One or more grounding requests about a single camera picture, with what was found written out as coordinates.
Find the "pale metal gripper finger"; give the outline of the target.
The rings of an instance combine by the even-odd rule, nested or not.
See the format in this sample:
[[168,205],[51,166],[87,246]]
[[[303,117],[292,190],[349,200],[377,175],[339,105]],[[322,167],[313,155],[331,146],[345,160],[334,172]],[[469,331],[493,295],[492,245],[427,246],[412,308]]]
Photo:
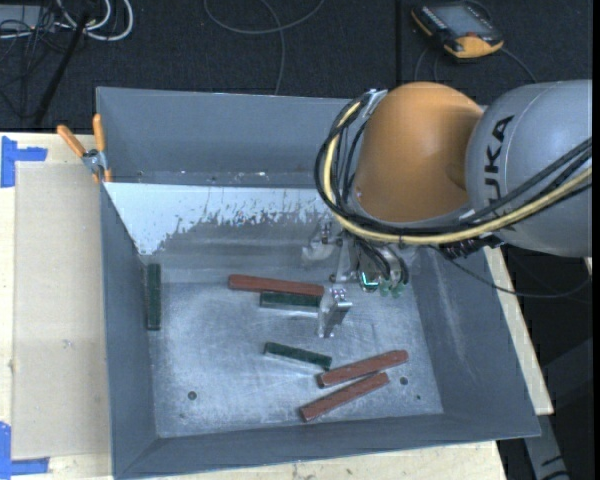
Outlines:
[[345,289],[334,289],[333,302],[329,312],[329,335],[332,336],[335,328],[342,324],[353,303],[348,299]]
[[330,338],[334,324],[332,318],[337,303],[332,295],[325,295],[318,309],[318,336],[324,339]]

